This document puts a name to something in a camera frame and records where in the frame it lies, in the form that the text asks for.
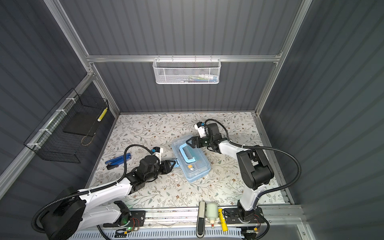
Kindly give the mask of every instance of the yellow tube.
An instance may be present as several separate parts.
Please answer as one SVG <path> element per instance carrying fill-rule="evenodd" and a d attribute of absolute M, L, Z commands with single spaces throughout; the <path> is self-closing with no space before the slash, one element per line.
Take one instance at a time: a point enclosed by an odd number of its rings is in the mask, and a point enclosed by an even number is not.
<path fill-rule="evenodd" d="M 99 116 L 99 118 L 97 119 L 98 122 L 101 122 L 101 120 L 103 119 L 103 117 L 105 116 L 105 114 L 107 113 L 107 110 L 108 108 L 105 108 L 104 111 L 101 113 L 101 115 Z"/>
<path fill-rule="evenodd" d="M 221 228 L 223 228 L 223 232 L 228 231 L 227 223 L 225 222 L 225 218 L 222 213 L 223 209 L 218 209 L 218 217 L 220 219 Z"/>

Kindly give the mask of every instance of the wire basket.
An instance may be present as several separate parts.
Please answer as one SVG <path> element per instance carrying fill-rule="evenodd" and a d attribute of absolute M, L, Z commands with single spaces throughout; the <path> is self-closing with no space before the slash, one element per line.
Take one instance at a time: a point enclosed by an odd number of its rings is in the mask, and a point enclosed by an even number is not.
<path fill-rule="evenodd" d="M 221 62 L 169 62 L 153 61 L 156 83 L 158 84 L 217 84 Z"/>
<path fill-rule="evenodd" d="M 42 134 L 34 138 L 35 142 L 31 142 L 33 138 L 29 136 L 24 145 L 43 160 L 80 163 L 107 108 L 106 99 L 76 95 L 63 109 L 56 110 L 59 113 L 45 129 L 39 130 Z"/>

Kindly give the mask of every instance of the leaf pattern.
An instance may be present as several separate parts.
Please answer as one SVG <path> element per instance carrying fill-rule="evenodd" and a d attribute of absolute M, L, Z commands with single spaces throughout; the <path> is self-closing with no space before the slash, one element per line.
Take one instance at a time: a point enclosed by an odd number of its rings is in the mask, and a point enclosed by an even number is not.
<path fill-rule="evenodd" d="M 123 165 L 107 170 L 105 162 L 123 155 L 126 146 L 130 144 L 141 144 L 149 149 L 159 146 L 164 148 L 164 160 L 174 158 L 172 141 L 185 134 L 198 135 L 194 124 L 208 118 L 222 122 L 232 141 L 246 145 L 262 145 L 250 112 L 120 115 L 93 175 L 91 186 L 101 185 L 121 176 Z M 222 206 L 236 205 L 245 186 L 237 160 L 210 152 L 206 148 L 202 150 L 211 163 L 208 175 L 189 183 L 182 170 L 175 168 L 171 173 L 159 176 L 141 190 L 120 200 L 129 208 L 194 207 L 198 206 L 201 200 Z M 145 149 L 139 147 L 130 148 L 128 152 L 132 155 L 132 159 L 127 162 L 128 171 L 138 166 L 139 161 L 148 154 Z M 267 189 L 277 186 L 276 179 L 273 178 Z M 277 191 L 263 195 L 259 203 L 282 204 L 284 199 L 281 192 Z"/>

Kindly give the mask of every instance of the white mesh basket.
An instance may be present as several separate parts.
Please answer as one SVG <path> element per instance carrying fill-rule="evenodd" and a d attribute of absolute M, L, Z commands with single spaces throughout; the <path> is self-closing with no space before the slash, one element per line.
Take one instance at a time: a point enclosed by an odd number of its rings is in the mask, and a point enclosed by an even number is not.
<path fill-rule="evenodd" d="M 159 84 L 217 84 L 221 62 L 153 61 L 156 83 Z"/>

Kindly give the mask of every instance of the black wire basket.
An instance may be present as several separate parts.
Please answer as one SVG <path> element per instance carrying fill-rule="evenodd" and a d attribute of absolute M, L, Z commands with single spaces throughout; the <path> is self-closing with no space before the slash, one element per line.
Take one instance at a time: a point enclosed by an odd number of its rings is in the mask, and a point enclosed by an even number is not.
<path fill-rule="evenodd" d="M 109 111 L 108 101 L 76 95 L 38 136 L 28 137 L 24 145 L 47 161 L 80 163 L 97 134 L 100 122 Z"/>

